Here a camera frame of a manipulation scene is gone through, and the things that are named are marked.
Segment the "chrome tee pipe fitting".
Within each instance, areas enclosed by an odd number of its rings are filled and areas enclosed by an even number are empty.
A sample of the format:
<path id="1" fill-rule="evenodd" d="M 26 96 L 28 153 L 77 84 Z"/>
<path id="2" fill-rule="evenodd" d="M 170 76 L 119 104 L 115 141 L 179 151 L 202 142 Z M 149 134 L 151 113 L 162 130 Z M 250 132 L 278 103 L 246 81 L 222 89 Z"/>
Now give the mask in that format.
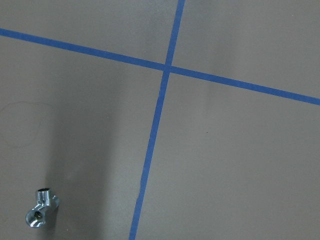
<path id="1" fill-rule="evenodd" d="M 51 188 L 40 188 L 35 192 L 35 206 L 25 215 L 25 222 L 31 228 L 40 228 L 59 207 L 60 199 Z"/>

